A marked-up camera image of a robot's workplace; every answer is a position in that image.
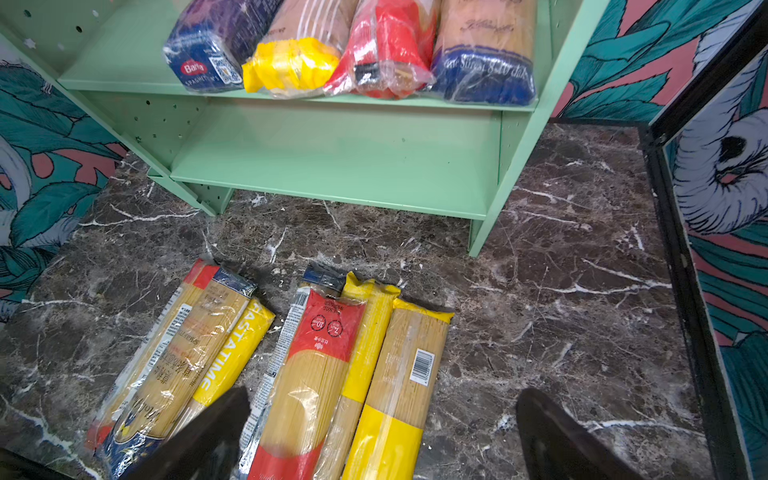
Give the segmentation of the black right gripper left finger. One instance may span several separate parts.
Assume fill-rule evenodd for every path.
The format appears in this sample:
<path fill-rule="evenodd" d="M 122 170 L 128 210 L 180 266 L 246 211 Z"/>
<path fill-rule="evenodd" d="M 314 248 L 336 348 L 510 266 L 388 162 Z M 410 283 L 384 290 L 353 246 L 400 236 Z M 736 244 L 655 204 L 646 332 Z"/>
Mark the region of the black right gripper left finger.
<path fill-rule="evenodd" d="M 128 472 L 126 479 L 228 479 L 250 414 L 248 391 L 235 387 Z"/>

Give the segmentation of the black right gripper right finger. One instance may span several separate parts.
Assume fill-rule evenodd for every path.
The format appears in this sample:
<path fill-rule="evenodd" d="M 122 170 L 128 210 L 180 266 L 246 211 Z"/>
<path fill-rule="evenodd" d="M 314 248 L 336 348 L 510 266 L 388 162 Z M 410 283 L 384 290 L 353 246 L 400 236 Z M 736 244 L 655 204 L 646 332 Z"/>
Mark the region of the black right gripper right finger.
<path fill-rule="evenodd" d="M 520 392 L 516 421 L 530 479 L 641 477 L 536 388 Z"/>

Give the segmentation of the blue yellow spaghetti bag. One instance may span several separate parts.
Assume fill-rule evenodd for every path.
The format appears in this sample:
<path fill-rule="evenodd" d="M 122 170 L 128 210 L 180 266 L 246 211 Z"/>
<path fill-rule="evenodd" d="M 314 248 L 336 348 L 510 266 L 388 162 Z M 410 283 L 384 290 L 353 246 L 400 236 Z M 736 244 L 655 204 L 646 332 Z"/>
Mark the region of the blue yellow spaghetti bag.
<path fill-rule="evenodd" d="M 141 384 L 103 443 L 112 479 L 135 469 L 171 436 L 255 290 L 254 282 L 220 266 L 203 262 L 190 271 Z"/>

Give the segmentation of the red white-label spaghetti bag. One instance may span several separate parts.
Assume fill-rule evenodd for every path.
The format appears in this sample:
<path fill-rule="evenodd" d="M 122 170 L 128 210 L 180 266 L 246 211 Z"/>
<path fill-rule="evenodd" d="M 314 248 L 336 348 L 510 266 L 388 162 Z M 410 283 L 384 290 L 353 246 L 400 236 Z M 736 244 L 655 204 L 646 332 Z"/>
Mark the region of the red white-label spaghetti bag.
<path fill-rule="evenodd" d="M 184 301 L 197 298 L 218 269 L 217 265 L 203 259 L 194 263 L 97 409 L 86 435 L 85 448 L 88 451 L 95 452 L 104 443 L 120 414 L 175 335 L 181 323 L 175 318 Z"/>

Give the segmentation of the yellow Pastatime spaghetti bag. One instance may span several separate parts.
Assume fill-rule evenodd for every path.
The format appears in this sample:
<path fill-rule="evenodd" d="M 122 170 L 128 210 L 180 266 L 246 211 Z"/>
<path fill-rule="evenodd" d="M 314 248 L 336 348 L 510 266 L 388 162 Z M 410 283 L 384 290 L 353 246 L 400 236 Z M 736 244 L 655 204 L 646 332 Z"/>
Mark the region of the yellow Pastatime spaghetti bag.
<path fill-rule="evenodd" d="M 242 65 L 248 93 L 274 98 L 320 95 L 347 46 L 357 0 L 285 0 Z"/>

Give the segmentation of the Ankara spaghetti bag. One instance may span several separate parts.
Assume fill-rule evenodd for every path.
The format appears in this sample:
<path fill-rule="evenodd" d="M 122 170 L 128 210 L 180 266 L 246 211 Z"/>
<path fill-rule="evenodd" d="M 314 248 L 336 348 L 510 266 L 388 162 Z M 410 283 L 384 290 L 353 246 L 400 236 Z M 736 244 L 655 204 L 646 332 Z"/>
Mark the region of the Ankara spaghetti bag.
<path fill-rule="evenodd" d="M 529 105 L 536 21 L 535 1 L 444 1 L 428 92 L 454 103 Z"/>

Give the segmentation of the blue Barilla spaghetti bag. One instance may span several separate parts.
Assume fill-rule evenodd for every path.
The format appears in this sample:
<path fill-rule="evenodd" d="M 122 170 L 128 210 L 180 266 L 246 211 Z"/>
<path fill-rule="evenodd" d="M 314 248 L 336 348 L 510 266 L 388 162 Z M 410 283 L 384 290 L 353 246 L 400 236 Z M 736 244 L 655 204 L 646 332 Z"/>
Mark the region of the blue Barilla spaghetti bag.
<path fill-rule="evenodd" d="M 163 45 L 165 61 L 192 93 L 240 90 L 242 65 L 280 6 L 275 0 L 194 0 Z"/>

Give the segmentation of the red spaghetti bag white label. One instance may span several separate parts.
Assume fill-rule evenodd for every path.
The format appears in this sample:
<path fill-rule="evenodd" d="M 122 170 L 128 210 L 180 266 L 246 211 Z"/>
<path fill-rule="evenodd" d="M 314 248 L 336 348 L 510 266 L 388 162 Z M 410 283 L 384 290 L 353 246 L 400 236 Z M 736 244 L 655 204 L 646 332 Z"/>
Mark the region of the red spaghetti bag white label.
<path fill-rule="evenodd" d="M 432 85 L 440 6 L 433 0 L 359 2 L 346 49 L 324 94 L 395 100 Z"/>

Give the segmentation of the red yellow spaghetti bag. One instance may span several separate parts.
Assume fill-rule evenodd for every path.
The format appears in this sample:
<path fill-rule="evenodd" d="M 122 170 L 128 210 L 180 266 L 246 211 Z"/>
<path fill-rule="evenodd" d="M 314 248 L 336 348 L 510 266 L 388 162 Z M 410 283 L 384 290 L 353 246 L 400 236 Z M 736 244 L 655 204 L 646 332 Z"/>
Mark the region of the red yellow spaghetti bag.
<path fill-rule="evenodd" d="M 364 300 L 309 294 L 247 477 L 310 479 L 347 378 Z"/>

